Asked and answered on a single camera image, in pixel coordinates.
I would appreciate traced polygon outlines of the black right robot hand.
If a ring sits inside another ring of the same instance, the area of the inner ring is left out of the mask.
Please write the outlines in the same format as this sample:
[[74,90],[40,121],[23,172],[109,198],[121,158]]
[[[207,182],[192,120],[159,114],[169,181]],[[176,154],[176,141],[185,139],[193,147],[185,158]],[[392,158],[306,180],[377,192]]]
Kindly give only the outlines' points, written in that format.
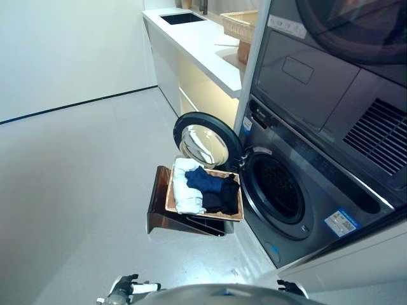
[[278,287],[279,291],[289,292],[289,293],[292,293],[292,294],[295,294],[295,295],[305,297],[307,299],[309,298],[306,290],[300,284],[297,284],[295,282],[290,282],[290,281],[285,281],[285,280],[278,279],[277,280],[277,285],[279,286]]

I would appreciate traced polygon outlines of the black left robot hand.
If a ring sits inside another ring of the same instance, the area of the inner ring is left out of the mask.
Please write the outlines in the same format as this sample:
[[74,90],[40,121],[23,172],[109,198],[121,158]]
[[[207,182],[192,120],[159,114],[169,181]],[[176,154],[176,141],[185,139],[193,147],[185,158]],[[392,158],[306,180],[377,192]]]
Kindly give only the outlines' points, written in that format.
[[161,289],[161,285],[159,283],[138,283],[138,274],[131,274],[128,276],[120,276],[118,277],[108,295],[111,294],[123,294],[125,296],[136,295],[136,294],[143,294],[143,293],[150,293],[159,291]]

